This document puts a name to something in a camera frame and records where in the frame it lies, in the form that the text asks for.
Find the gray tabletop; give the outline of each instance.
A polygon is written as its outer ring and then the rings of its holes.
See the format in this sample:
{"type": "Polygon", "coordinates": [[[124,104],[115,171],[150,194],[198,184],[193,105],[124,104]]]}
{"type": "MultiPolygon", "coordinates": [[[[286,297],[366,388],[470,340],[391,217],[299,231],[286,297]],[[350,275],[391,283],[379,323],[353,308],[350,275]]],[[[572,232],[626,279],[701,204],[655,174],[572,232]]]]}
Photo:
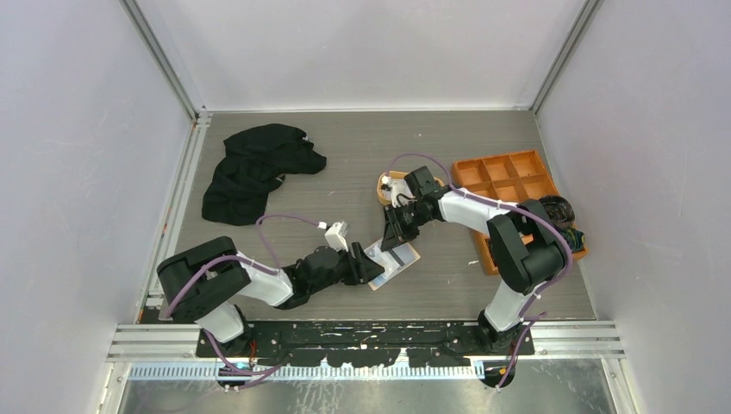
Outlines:
{"type": "MultiPolygon", "coordinates": [[[[203,193],[223,158],[222,141],[243,129],[271,122],[305,130],[315,150],[328,157],[328,166],[316,175],[288,176],[270,194],[266,212],[296,213],[329,223],[344,220],[350,225],[348,240],[364,247],[383,234],[376,185],[394,156],[422,152],[450,167],[456,160],[526,149],[543,154],[534,116],[527,111],[216,114],[203,144],[178,251],[227,235],[241,252],[273,264],[253,226],[234,227],[201,218],[203,193]]],[[[440,175],[436,166],[419,159],[400,161],[395,169],[407,172],[423,165],[440,175]]],[[[292,220],[271,219],[264,231],[283,264],[294,263],[326,244],[321,230],[292,220]]],[[[277,310],[241,297],[232,302],[250,319],[477,317],[500,279],[486,276],[480,264],[474,263],[479,258],[469,230],[456,224],[430,223],[412,244],[422,258],[375,292],[365,285],[337,285],[295,310],[277,310]]],[[[575,269],[547,290],[530,313],[548,311],[549,318],[593,318],[584,281],[575,269]]]]}

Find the white connector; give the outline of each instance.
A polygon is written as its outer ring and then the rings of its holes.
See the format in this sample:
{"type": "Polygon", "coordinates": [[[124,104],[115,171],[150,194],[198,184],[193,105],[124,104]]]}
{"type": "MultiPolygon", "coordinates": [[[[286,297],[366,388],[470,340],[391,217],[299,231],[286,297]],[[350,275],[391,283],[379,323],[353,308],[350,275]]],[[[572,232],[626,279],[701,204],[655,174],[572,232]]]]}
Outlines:
{"type": "Polygon", "coordinates": [[[325,232],[325,240],[328,241],[328,245],[335,250],[347,251],[347,241],[345,236],[347,235],[348,226],[345,222],[333,223],[332,226],[325,232]]]}

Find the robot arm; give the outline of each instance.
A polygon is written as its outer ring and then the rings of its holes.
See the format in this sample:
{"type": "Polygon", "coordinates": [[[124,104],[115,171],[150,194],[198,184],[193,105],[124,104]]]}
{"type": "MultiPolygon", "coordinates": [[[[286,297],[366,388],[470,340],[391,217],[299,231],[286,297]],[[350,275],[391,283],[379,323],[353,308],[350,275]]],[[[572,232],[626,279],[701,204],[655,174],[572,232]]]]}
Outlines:
{"type": "Polygon", "coordinates": [[[247,324],[241,310],[229,304],[234,295],[257,298],[282,310],[296,308],[313,294],[340,282],[358,285],[373,280],[384,269],[370,260],[359,243],[345,242],[347,225],[333,224],[320,246],[297,263],[281,269],[246,257],[228,237],[218,237],[163,261],[157,272],[165,296],[172,300],[204,265],[225,260],[209,269],[182,297],[171,314],[177,323],[197,323],[216,340],[246,342],[247,324]]]}
{"type": "MultiPolygon", "coordinates": [[[[564,267],[566,255],[558,240],[533,220],[512,210],[480,203],[463,193],[440,186],[425,166],[404,177],[413,201],[384,207],[385,231],[382,249],[390,250],[419,235],[419,226],[432,220],[462,224],[490,236],[493,259],[502,282],[492,302],[478,317],[486,347],[503,348],[519,333],[522,310],[531,295],[564,267]],[[534,239],[528,245],[522,235],[534,239]]],[[[548,221],[536,200],[510,204],[548,221]]]]}

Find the black mounting plate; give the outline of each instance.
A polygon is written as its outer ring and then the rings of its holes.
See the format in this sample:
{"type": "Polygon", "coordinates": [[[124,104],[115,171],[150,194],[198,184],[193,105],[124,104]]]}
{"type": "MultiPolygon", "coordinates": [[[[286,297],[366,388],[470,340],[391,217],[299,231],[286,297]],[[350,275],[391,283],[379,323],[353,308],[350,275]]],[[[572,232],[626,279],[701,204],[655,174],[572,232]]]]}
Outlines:
{"type": "MultiPolygon", "coordinates": [[[[477,323],[467,321],[248,321],[256,341],[259,364],[287,358],[293,367],[319,367],[327,357],[331,367],[388,367],[406,349],[410,367],[470,366],[466,356],[508,355],[509,349],[485,351],[478,342],[477,323]]],[[[534,354],[530,332],[520,355],[534,354]]],[[[201,334],[196,356],[216,354],[201,334]]],[[[228,357],[248,357],[231,354],[228,357]]]]}

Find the white backdrop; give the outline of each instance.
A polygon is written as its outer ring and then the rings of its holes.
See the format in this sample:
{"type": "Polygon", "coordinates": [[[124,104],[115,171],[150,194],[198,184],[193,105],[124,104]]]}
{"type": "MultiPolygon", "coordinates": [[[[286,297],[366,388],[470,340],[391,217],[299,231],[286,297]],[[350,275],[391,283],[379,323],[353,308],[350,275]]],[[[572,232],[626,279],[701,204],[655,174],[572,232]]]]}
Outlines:
{"type": "Polygon", "coordinates": [[[728,0],[604,2],[540,112],[648,413],[728,412],[728,0]]]}
{"type": "Polygon", "coordinates": [[[527,108],[584,0],[142,0],[210,110],[527,108]]]}
{"type": "Polygon", "coordinates": [[[120,2],[0,1],[0,412],[95,412],[191,121],[120,2]]]}

